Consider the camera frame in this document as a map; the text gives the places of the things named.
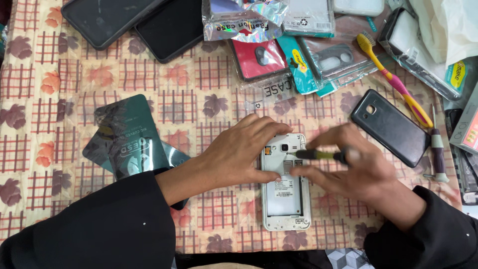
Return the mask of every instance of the gray patterned floor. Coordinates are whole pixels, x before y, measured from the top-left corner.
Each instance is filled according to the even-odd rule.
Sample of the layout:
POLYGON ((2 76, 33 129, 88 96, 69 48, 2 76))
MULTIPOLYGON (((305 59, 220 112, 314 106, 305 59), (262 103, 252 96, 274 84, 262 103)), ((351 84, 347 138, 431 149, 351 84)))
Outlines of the gray patterned floor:
POLYGON ((374 269, 372 265, 367 264, 366 260, 360 256, 360 250, 351 248, 340 248, 336 250, 326 250, 327 257, 332 263, 334 269, 374 269))

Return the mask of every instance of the red phone case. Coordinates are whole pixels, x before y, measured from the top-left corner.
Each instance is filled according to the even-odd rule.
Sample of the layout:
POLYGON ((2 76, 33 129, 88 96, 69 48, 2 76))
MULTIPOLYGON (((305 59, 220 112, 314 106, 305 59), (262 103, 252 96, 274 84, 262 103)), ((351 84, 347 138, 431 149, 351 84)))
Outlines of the red phone case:
POLYGON ((273 74, 286 69, 287 60, 277 41, 246 43, 232 40, 239 73, 245 81, 273 74))

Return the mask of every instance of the toothbrush bristles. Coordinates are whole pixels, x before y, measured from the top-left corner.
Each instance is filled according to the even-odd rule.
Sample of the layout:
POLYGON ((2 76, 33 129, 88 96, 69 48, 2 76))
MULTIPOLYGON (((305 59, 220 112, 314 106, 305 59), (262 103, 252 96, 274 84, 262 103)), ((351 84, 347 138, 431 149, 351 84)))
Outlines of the toothbrush bristles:
POLYGON ((362 31, 362 34, 370 41, 370 43, 372 44, 372 47, 377 44, 375 40, 373 39, 373 37, 367 31, 362 31))

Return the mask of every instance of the barcode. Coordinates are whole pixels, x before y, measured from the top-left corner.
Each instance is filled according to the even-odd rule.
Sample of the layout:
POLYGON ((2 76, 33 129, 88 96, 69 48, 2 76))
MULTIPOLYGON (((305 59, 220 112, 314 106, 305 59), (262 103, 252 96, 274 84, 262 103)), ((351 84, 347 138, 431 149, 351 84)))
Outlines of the barcode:
POLYGON ((408 57, 406 62, 409 63, 410 65, 414 65, 415 62, 417 61, 419 52, 420 51, 416 47, 412 47, 412 55, 408 57))
POLYGON ((315 27, 318 29, 330 29, 332 28, 332 24, 330 22, 327 22, 327 23, 316 22, 315 27))

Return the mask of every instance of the screwdriver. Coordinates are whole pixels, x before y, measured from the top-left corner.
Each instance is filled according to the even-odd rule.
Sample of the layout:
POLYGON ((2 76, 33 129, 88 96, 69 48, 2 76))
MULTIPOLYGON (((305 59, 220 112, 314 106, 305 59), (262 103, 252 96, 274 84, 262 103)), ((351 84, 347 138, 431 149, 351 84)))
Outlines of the screwdriver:
POLYGON ((336 153, 329 153, 329 152, 322 152, 315 149, 309 150, 298 150, 296 152, 288 152, 287 154, 296 156, 300 159, 306 160, 321 160, 321 159, 334 159, 339 161, 345 165, 348 165, 347 161, 345 160, 345 153, 347 148, 343 148, 342 151, 336 153))
POLYGON ((435 106, 432 105, 433 111, 433 129, 432 129, 432 152, 433 152, 433 166, 435 167, 435 181, 449 182, 450 180, 445 174, 445 157, 443 156, 443 141, 440 131, 436 128, 435 121, 435 106))

